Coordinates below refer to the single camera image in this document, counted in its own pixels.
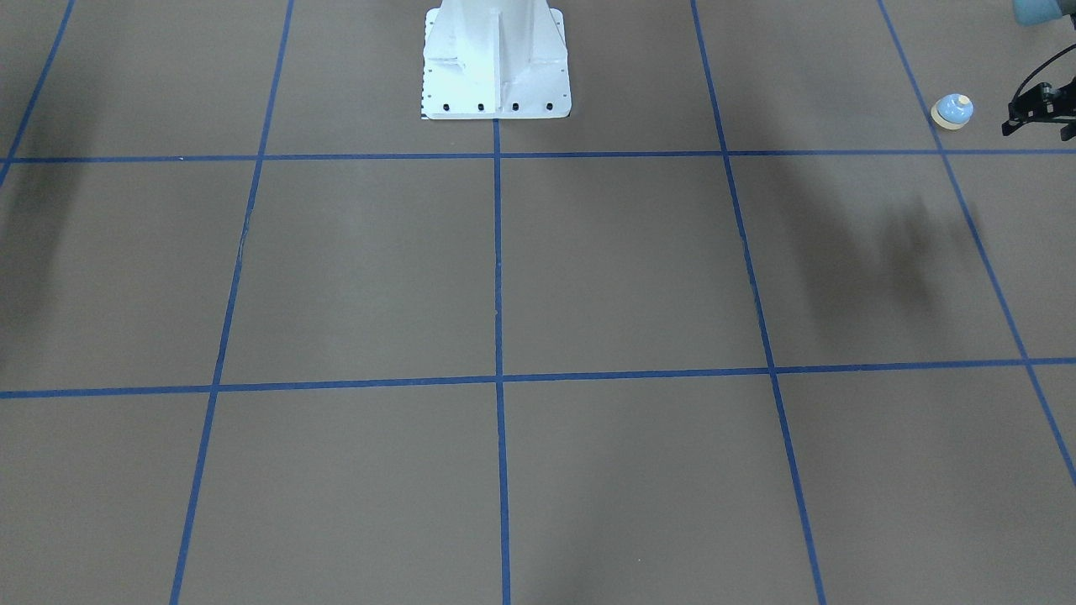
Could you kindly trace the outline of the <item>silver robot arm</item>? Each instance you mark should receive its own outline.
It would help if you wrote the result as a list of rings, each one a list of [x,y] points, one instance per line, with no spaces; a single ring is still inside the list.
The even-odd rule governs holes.
[[[1023,27],[1073,19],[1075,15],[1075,1],[1068,0],[1013,0],[1011,8],[1015,22]]]

